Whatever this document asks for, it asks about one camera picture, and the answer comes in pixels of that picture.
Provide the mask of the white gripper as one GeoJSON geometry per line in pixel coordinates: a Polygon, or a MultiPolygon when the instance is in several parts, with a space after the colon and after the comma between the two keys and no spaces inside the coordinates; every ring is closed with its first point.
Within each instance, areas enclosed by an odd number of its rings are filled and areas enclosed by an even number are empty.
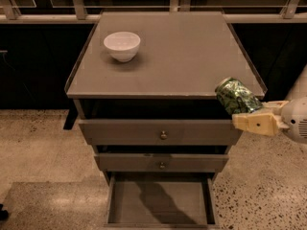
{"type": "Polygon", "coordinates": [[[275,111],[256,111],[232,115],[233,125],[242,131],[274,136],[279,131],[291,140],[307,144],[307,97],[291,101],[262,102],[264,108],[275,111]]]}

